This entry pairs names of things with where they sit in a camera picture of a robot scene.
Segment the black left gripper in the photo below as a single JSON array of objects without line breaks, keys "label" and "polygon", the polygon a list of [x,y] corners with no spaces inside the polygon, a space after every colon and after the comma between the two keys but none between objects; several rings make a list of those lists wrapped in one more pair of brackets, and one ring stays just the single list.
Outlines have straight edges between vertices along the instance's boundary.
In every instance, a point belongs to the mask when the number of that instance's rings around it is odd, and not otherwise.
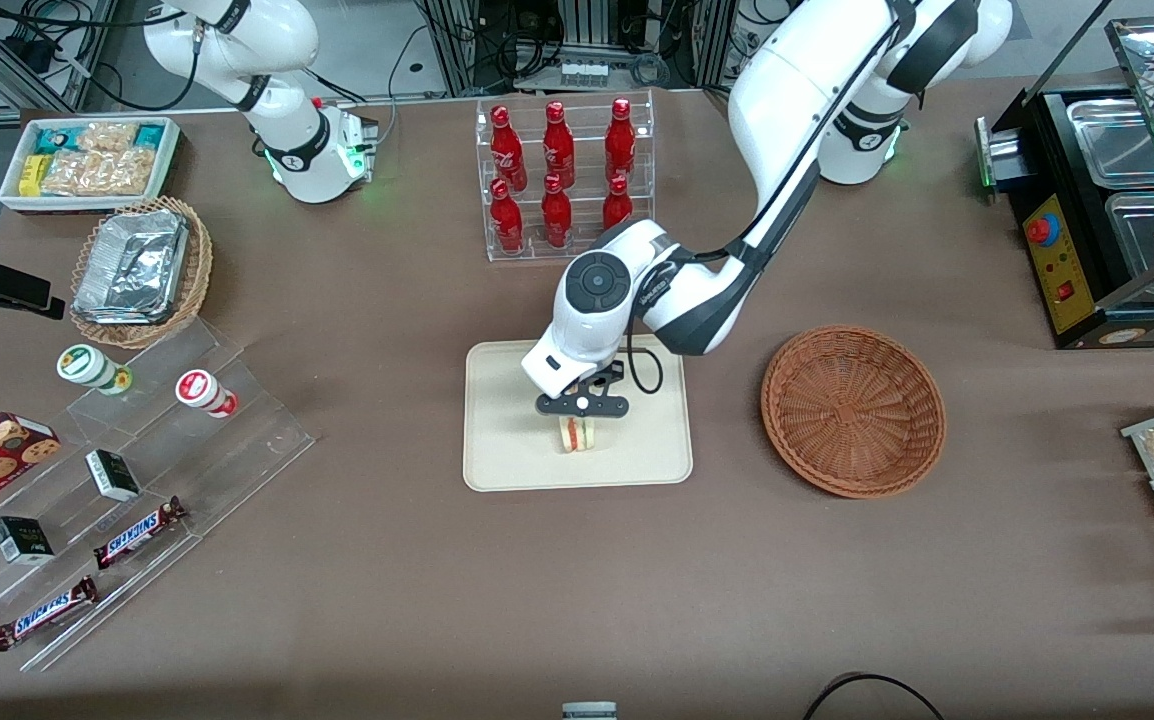
[{"label": "black left gripper", "polygon": [[535,410],[542,415],[559,417],[560,442],[569,442],[569,418],[589,418],[589,442],[595,443],[595,418],[623,418],[629,411],[625,397],[612,395],[610,388],[622,382],[625,375],[624,361],[613,361],[589,378],[580,378],[564,389],[559,398],[540,395]]}]

